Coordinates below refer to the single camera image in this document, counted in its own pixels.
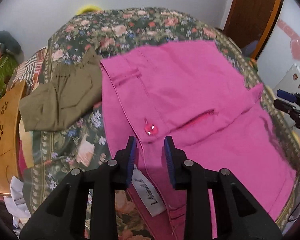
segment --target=pink button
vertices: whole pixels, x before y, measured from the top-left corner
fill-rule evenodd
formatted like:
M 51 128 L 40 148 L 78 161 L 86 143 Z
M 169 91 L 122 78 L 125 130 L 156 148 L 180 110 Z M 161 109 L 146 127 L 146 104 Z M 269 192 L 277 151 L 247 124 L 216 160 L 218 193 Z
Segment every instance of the pink button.
M 145 131 L 147 135 L 154 135 L 158 133 L 158 128 L 154 124 L 148 123 L 147 119 L 145 119 L 145 123 Z

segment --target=paw print cutout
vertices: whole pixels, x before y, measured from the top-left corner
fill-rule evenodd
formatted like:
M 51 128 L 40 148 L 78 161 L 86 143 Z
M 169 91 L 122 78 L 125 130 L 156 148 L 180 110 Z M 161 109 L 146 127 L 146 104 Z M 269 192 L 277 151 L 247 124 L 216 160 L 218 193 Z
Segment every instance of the paw print cutout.
M 4 114 L 4 111 L 7 110 L 7 107 L 8 107 L 8 101 L 5 101 L 4 105 L 2 106 L 2 109 L 1 109 L 1 114 Z
M 1 141 L 1 136 L 3 135 L 3 124 L 0 125 L 0 141 Z

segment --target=white paper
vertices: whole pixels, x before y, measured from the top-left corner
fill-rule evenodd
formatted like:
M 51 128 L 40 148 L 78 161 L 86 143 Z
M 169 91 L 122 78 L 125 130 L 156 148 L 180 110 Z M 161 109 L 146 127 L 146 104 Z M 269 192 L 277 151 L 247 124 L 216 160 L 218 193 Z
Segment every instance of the white paper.
M 4 203 L 11 215 L 18 218 L 30 218 L 31 215 L 23 198 L 22 188 L 23 182 L 13 176 L 10 182 L 11 197 L 4 196 Z
M 158 192 L 136 165 L 133 169 L 132 184 L 151 216 L 155 217 L 166 210 Z

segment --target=striped fabric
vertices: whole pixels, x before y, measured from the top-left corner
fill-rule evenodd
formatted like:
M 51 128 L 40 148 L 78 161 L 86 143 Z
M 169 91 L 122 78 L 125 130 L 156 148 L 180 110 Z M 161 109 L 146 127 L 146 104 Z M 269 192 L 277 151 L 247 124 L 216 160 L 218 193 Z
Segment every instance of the striped fabric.
M 11 89 L 16 82 L 26 80 L 26 84 L 28 86 L 26 94 L 28 95 L 31 93 L 32 89 L 37 83 L 46 48 L 47 47 L 44 47 L 38 50 L 30 59 L 21 63 L 19 67 L 16 68 L 11 78 L 11 86 L 8 84 L 9 89 Z

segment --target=metal screw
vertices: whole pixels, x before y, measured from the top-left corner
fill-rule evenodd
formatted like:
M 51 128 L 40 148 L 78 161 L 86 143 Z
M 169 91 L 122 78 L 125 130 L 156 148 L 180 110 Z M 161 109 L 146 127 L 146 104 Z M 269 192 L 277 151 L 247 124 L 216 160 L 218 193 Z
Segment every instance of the metal screw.
M 223 169 L 221 169 L 221 174 L 225 175 L 225 176 L 228 176 L 230 174 L 230 171 L 226 168 L 223 168 Z
M 71 174 L 74 175 L 74 176 L 77 176 L 80 172 L 81 172 L 80 169 L 75 168 L 75 169 L 73 169 L 73 170 L 71 171 Z
M 191 160 L 185 160 L 184 161 L 184 165 L 188 166 L 188 167 L 191 167 L 193 165 L 193 161 L 191 161 Z
M 115 166 L 115 165 L 117 165 L 117 161 L 116 160 L 109 160 L 108 165 L 109 166 Z

